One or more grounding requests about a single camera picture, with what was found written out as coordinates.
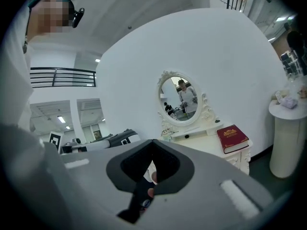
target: person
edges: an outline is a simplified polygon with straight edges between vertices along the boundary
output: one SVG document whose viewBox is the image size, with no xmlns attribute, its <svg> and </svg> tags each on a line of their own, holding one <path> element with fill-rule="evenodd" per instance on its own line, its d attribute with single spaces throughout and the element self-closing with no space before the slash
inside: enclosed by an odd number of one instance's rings
<svg viewBox="0 0 307 230">
<path fill-rule="evenodd" d="M 306 52 L 304 50 L 305 47 L 304 39 L 299 32 L 292 29 L 289 23 L 285 23 L 284 28 L 288 32 L 287 43 L 291 51 L 295 52 L 297 60 L 302 68 L 303 75 L 307 75 L 307 62 L 303 60 L 306 57 L 305 55 Z"/>
<path fill-rule="evenodd" d="M 157 171 L 154 171 L 151 175 L 151 179 L 153 181 L 154 184 L 157 184 L 158 180 L 157 180 Z M 147 193 L 149 195 L 149 197 L 154 197 L 154 189 L 153 188 L 149 188 L 147 190 Z"/>
<path fill-rule="evenodd" d="M 28 43 L 38 35 L 60 32 L 64 26 L 76 27 L 83 13 L 84 9 L 74 10 L 71 0 L 32 0 L 16 14 L 0 49 L 0 123 L 33 131 Z"/>
<path fill-rule="evenodd" d="M 191 86 L 186 87 L 186 84 L 182 79 L 178 81 L 178 85 L 181 88 L 179 99 L 182 102 L 182 106 L 185 107 L 188 117 L 192 117 L 198 106 L 196 92 Z"/>
<path fill-rule="evenodd" d="M 164 102 L 164 106 L 167 114 L 171 116 L 174 113 L 174 109 L 172 108 L 172 106 L 168 105 L 166 102 Z"/>
</svg>

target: red book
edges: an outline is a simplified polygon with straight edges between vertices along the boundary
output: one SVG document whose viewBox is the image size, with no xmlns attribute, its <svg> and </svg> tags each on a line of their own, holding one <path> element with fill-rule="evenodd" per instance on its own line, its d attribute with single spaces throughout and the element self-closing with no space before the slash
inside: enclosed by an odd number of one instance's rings
<svg viewBox="0 0 307 230">
<path fill-rule="evenodd" d="M 224 153 L 230 153 L 248 147 L 248 137 L 235 125 L 216 131 Z"/>
</svg>

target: white tabletop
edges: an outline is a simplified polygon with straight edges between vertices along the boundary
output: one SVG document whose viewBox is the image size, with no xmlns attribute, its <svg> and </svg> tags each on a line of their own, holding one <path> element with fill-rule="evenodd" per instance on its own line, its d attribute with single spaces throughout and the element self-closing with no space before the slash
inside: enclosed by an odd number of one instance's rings
<svg viewBox="0 0 307 230">
<path fill-rule="evenodd" d="M 269 112 L 277 118 L 286 120 L 298 120 L 307 117 L 307 99 L 299 99 L 297 106 L 289 109 L 272 100 L 269 105 Z"/>
<path fill-rule="evenodd" d="M 249 149 L 253 146 L 253 142 L 249 140 L 248 141 L 249 146 L 247 148 L 225 154 L 223 151 L 220 139 L 217 135 L 205 136 L 203 134 L 192 136 L 188 139 L 185 139 L 185 138 L 179 139 L 179 140 L 174 141 L 174 143 L 182 145 L 182 146 L 190 147 L 190 148 L 193 148 L 199 151 L 204 151 L 204 152 L 216 155 L 220 158 L 227 158 L 227 157 L 233 156 L 241 152 L 242 150 Z"/>
</svg>

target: drawer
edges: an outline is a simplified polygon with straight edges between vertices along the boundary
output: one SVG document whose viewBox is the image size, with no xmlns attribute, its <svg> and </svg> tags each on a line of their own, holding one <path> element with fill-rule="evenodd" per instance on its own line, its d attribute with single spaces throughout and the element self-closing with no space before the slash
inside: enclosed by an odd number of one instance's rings
<svg viewBox="0 0 307 230">
<path fill-rule="evenodd" d="M 238 169 L 240 169 L 241 152 L 235 155 L 230 155 L 229 157 L 225 158 L 225 160 L 230 162 L 233 166 L 236 166 Z"/>
</svg>

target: white vanity table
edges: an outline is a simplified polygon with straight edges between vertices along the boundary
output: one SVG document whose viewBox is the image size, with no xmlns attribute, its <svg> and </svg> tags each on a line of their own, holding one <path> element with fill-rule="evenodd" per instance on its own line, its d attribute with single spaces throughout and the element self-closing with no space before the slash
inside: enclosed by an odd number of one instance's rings
<svg viewBox="0 0 307 230">
<path fill-rule="evenodd" d="M 197 93 L 198 108 L 195 115 L 189 120 L 178 121 L 171 118 L 167 115 L 160 104 L 159 97 L 162 85 L 171 77 L 182 77 L 186 79 L 191 83 Z M 232 124 L 220 120 L 215 115 L 212 108 L 208 105 L 206 95 L 200 91 L 193 80 L 182 73 L 165 71 L 159 79 L 156 92 L 158 97 L 158 113 L 162 119 L 162 130 L 170 130 L 173 133 L 171 135 L 172 142 L 223 158 L 244 173 L 249 174 L 248 163 L 250 162 L 250 148 L 252 147 L 253 142 L 249 140 L 249 146 L 247 148 L 224 154 L 216 131 Z"/>
<path fill-rule="evenodd" d="M 173 142 L 182 146 L 190 147 L 199 151 L 204 151 L 223 158 L 244 173 L 249 174 L 248 163 L 250 162 L 250 148 L 253 145 L 253 142 L 251 140 L 248 141 L 249 146 L 247 148 L 243 148 L 241 150 L 234 151 L 228 154 L 224 154 L 221 142 L 217 135 L 208 136 L 202 133 L 194 136 L 190 135 L 189 138 L 174 138 Z"/>
</svg>

